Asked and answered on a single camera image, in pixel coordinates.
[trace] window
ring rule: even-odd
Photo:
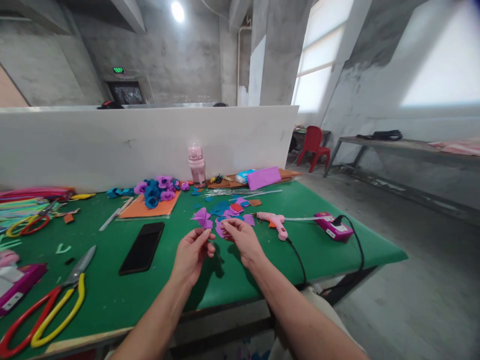
[[[319,0],[310,10],[291,101],[300,106],[299,113],[319,111],[333,65],[347,60],[337,55],[353,3]]]

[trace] scissors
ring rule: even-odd
[[[31,344],[32,348],[38,348],[42,345],[45,345],[53,338],[55,338],[58,334],[62,332],[63,329],[67,327],[67,325],[72,321],[74,316],[79,311],[82,303],[85,299],[85,269],[89,265],[92,257],[94,256],[95,250],[97,246],[93,246],[88,252],[80,259],[80,261],[75,265],[73,270],[71,271],[68,279],[63,283],[54,288],[50,291],[47,295],[45,295],[42,299],[40,299],[36,304],[34,304],[30,309],[28,309],[22,316],[20,316],[13,325],[8,329],[6,334],[3,336],[3,339],[0,342],[0,357],[2,359],[8,359],[19,352],[21,352],[28,344]],[[60,300],[60,302],[53,308],[50,312],[50,309],[55,303],[57,296],[60,294],[63,288],[73,285],[72,288],[68,289],[66,294]],[[55,316],[58,314],[60,309],[64,306],[64,304],[69,300],[72,294],[75,291],[75,288],[78,287],[78,300],[73,307],[73,310],[68,314],[65,320],[48,336],[41,338],[47,326],[52,322]],[[44,302],[46,302],[46,306],[40,314],[35,326],[30,331],[28,336],[25,340],[22,341],[20,345],[18,345],[14,349],[9,349],[9,342],[12,339],[12,336],[17,331],[18,327],[21,323],[24,322],[30,315],[34,313],[34,311],[39,308]]]
[[[52,208],[54,207],[54,205],[57,203],[58,200],[59,200],[59,198],[57,197],[55,200],[53,200],[50,204],[48,204],[48,206],[46,206],[38,214],[26,217],[22,221],[19,221],[16,224],[12,225],[12,227],[10,227],[6,231],[6,235],[9,238],[17,238],[20,235],[30,235],[30,234],[36,233],[40,229],[43,229],[44,227],[46,227],[47,224],[50,222],[49,212],[50,212],[50,210],[52,210]],[[40,226],[32,228],[36,223],[38,223],[42,220],[44,220],[43,224],[41,224]],[[24,224],[25,222],[26,222],[26,225],[23,227],[23,229],[21,229],[19,232],[14,233],[14,230],[18,226]]]

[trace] smartphone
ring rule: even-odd
[[[141,273],[150,269],[164,227],[164,222],[143,225],[118,271],[119,275]]]

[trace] hand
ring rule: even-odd
[[[241,263],[247,269],[258,258],[265,256],[254,229],[246,222],[239,218],[229,218],[221,222],[220,228],[224,230],[225,239],[235,243],[240,250]]]
[[[170,279],[188,282],[193,287],[199,280],[205,256],[214,257],[215,246],[208,239],[215,238],[210,229],[196,228],[180,240]]]

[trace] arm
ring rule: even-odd
[[[213,258],[215,239],[210,230],[195,229],[178,244],[170,279],[126,339],[112,360],[161,359],[168,348],[180,315],[197,283],[205,256]]]
[[[222,221],[299,359],[368,359],[335,323],[307,301],[268,260],[253,228],[240,219]]]

